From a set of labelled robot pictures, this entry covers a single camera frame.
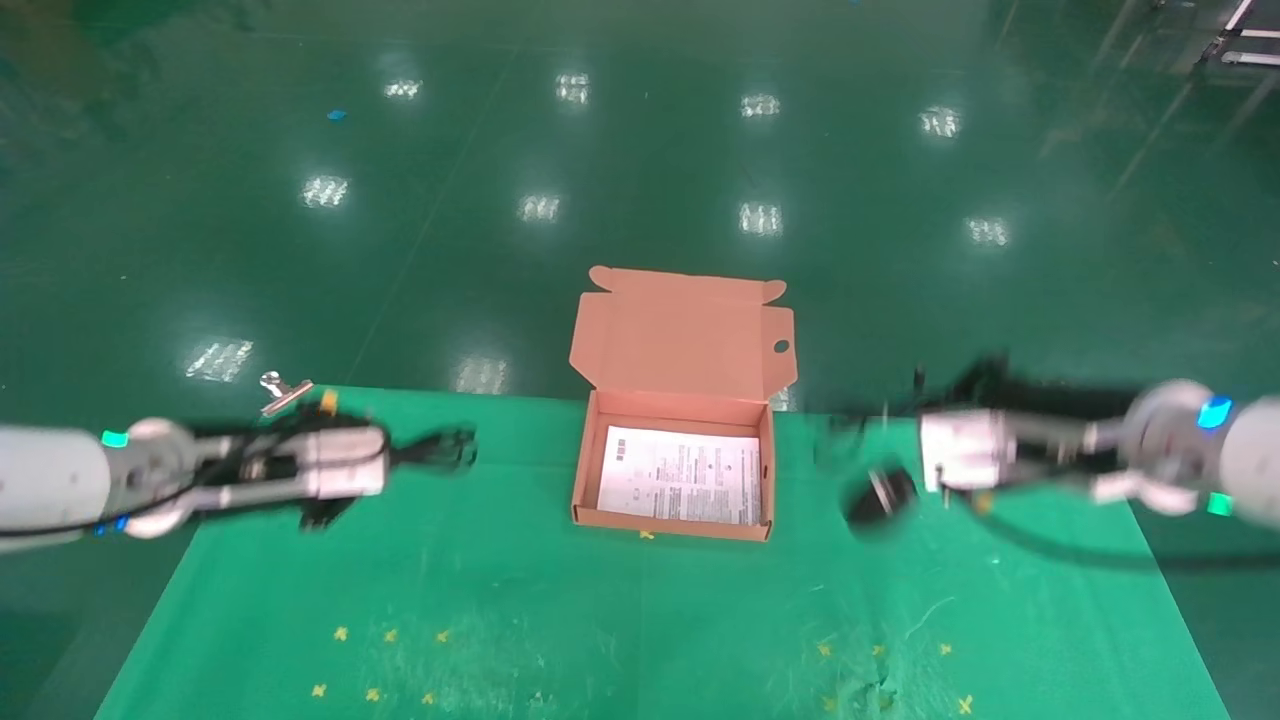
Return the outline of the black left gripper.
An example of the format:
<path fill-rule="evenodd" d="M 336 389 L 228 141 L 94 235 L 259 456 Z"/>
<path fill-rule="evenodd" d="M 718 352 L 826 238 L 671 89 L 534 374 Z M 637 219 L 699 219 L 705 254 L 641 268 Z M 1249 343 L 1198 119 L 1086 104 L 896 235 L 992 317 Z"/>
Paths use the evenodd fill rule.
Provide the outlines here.
<path fill-rule="evenodd" d="M 218 427 L 200 439 L 227 446 L 198 461 L 196 520 L 294 511 L 303 533 L 324 532 L 358 501 L 381 495 L 392 468 L 462 473 L 477 460 L 470 428 L 430 430 L 390 448 L 380 421 L 317 405 L 256 427 Z"/>

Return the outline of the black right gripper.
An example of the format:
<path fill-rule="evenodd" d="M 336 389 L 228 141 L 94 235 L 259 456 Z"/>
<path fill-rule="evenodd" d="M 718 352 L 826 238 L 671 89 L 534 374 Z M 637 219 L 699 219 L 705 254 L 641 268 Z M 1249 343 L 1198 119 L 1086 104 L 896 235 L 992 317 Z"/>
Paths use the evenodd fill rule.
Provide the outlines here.
<path fill-rule="evenodd" d="M 845 436 L 861 434 L 873 421 L 919 416 L 927 405 L 927 369 L 915 368 L 906 396 L 840 398 L 819 405 L 824 420 L 818 425 L 822 445 Z M 1073 420 L 1096 421 L 1126 414 L 1137 401 L 1135 386 L 1092 384 L 1075 380 L 1036 379 L 1018 374 L 1004 354 L 978 357 L 957 379 L 934 396 L 934 407 L 988 409 Z M 908 506 L 919 497 L 915 477 L 897 462 L 868 473 L 865 501 L 870 506 Z"/>

